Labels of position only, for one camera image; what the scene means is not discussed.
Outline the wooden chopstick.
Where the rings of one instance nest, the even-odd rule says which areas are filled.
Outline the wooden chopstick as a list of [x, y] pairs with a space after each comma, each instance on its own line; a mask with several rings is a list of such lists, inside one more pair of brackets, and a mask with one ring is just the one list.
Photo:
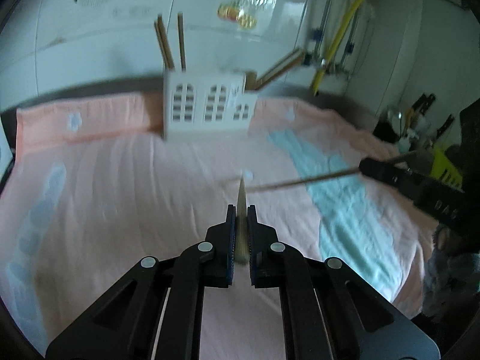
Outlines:
[[281, 77], [283, 74], [289, 72], [290, 69], [301, 65], [304, 62], [306, 52], [304, 49], [295, 48], [289, 54], [283, 56], [278, 62], [276, 62], [270, 69], [267, 70], [262, 76], [256, 79], [252, 89], [258, 91], [264, 86], [267, 86], [273, 80]]
[[161, 15], [157, 16], [156, 21], [154, 22], [154, 29], [156, 32], [157, 40], [160, 45], [160, 51], [163, 57], [163, 63], [168, 71], [173, 71], [175, 69], [173, 55], [171, 48], [168, 42], [167, 31], [164, 26], [163, 17]]
[[276, 80], [277, 78], [289, 72], [289, 70], [301, 65], [303, 61], [304, 61], [304, 54], [300, 54], [296, 58], [293, 58], [289, 63], [284, 64], [281, 67], [275, 68], [272, 73], [268, 74], [264, 78], [259, 78], [256, 81], [255, 90], [258, 91], [264, 88], [265, 86], [269, 85], [272, 81]]
[[[389, 158], [388, 160], [384, 160], [383, 163], [391, 164], [391, 165], [401, 164], [406, 162], [408, 159], [415, 157], [416, 155], [417, 155], [417, 151], [414, 150], [408, 153], [401, 154], [394, 158]], [[352, 176], [356, 174], [360, 174], [360, 168], [358, 166], [349, 168], [346, 170], [342, 170], [339, 172], [334, 172], [334, 173], [329, 173], [324, 175], [315, 175], [315, 176], [310, 176], [306, 178], [300, 178], [297, 180], [288, 180], [280, 183], [272, 183], [272, 184], [264, 184], [264, 185], [245, 186], [243, 189], [247, 193], [256, 193], [256, 192], [263, 192], [263, 191], [274, 190], [274, 189], [286, 189], [286, 188], [294, 187], [297, 185], [306, 185], [310, 183], [323, 182], [326, 180], [332, 180], [332, 179], [337, 179], [345, 176]]]
[[243, 177], [241, 177], [238, 189], [234, 261], [243, 266], [250, 261], [247, 230], [247, 193]]
[[185, 33], [184, 33], [184, 17], [182, 12], [177, 13], [177, 33], [178, 33], [178, 45], [179, 45], [181, 69], [182, 71], [185, 71], [186, 70]]

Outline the green dish rack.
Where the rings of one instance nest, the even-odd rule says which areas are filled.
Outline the green dish rack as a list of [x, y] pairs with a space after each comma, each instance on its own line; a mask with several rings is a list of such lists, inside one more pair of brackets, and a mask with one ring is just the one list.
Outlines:
[[454, 189], [461, 189], [463, 176], [438, 146], [433, 147], [430, 176]]

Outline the pink towel with blue pattern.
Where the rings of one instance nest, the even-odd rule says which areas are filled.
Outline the pink towel with blue pattern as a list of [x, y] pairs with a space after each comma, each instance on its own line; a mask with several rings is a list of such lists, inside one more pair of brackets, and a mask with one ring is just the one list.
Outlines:
[[[337, 172], [396, 149], [337, 112], [260, 100], [244, 136], [168, 143], [159, 94], [52, 102], [16, 112], [1, 195], [1, 298], [32, 346], [55, 336], [147, 255], [179, 255], [236, 203], [239, 183]], [[309, 258], [338, 257], [412, 318], [436, 223], [354, 175], [251, 193], [260, 222]]]

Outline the white plastic utensil holder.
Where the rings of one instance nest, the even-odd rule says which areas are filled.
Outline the white plastic utensil holder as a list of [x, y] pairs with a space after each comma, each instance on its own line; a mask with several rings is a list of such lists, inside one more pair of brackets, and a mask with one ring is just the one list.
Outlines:
[[258, 94], [239, 72], [168, 71], [163, 75], [163, 137], [192, 141], [246, 133]]

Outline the black handled knife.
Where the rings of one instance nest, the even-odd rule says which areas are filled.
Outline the black handled knife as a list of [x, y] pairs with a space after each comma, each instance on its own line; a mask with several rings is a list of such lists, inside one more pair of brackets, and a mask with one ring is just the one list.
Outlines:
[[422, 94], [412, 105], [414, 116], [424, 116], [436, 101], [435, 94]]

